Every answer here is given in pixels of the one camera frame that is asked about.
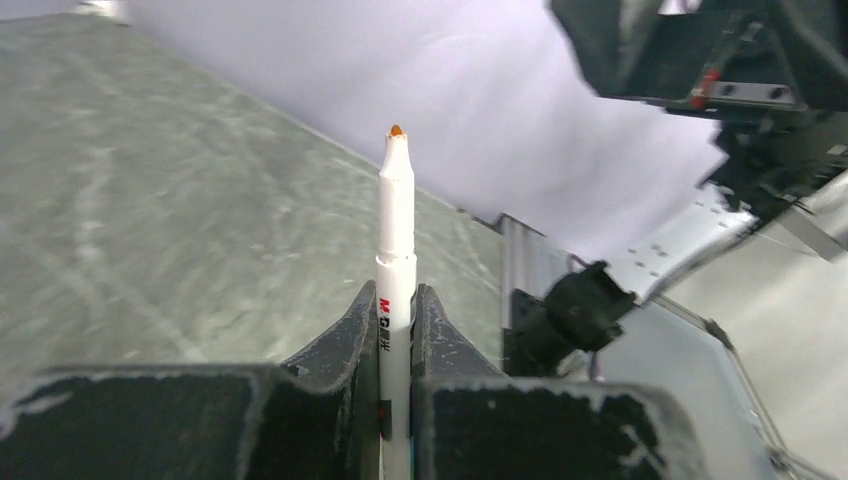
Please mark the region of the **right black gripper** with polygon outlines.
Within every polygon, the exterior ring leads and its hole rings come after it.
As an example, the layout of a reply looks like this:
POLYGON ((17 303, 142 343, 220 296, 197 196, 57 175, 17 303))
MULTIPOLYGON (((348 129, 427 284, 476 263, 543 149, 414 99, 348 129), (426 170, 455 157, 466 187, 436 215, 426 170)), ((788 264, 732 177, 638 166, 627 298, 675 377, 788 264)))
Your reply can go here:
POLYGON ((719 83, 759 84, 750 103, 847 109, 844 1, 703 1, 663 14, 659 1, 553 1, 581 74, 603 98, 699 110, 727 102, 719 83))

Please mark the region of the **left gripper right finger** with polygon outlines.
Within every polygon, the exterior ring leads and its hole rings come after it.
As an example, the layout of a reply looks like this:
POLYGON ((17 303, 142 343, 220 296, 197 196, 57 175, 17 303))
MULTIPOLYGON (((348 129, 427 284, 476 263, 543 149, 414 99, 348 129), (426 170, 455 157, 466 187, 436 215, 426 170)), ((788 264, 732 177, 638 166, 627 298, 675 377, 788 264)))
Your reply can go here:
POLYGON ((705 479, 692 422, 640 384, 512 378, 420 285, 412 423, 418 479, 705 479))

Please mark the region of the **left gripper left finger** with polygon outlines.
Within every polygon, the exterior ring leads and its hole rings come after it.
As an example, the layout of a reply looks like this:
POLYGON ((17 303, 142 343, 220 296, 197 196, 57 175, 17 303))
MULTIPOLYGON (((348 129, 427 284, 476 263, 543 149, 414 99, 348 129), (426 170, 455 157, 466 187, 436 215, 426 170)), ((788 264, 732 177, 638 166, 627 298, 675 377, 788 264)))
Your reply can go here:
POLYGON ((97 365, 1 407, 5 479, 374 479, 375 286, 279 364, 97 365))

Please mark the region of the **white marker pen orange tip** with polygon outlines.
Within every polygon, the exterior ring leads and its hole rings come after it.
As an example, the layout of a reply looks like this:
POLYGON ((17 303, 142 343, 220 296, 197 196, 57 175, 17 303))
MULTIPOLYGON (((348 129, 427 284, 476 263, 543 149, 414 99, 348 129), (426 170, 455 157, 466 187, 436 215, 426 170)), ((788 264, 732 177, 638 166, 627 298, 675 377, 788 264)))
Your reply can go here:
POLYGON ((386 135, 378 196, 376 308, 383 475, 410 479, 411 342, 417 289, 415 177, 408 137, 398 125, 386 135))

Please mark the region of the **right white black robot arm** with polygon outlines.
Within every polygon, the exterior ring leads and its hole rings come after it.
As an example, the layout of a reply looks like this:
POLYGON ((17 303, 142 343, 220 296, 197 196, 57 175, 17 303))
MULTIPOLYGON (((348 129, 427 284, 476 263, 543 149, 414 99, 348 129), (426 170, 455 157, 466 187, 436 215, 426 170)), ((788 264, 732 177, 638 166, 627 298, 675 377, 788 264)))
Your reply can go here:
POLYGON ((694 205, 616 260, 581 262, 539 294, 533 244, 505 224, 503 368, 554 377, 596 356, 621 319, 736 247, 847 170, 847 5, 704 1, 678 15, 657 1, 554 1, 584 79, 603 98, 716 120, 723 162, 694 205))

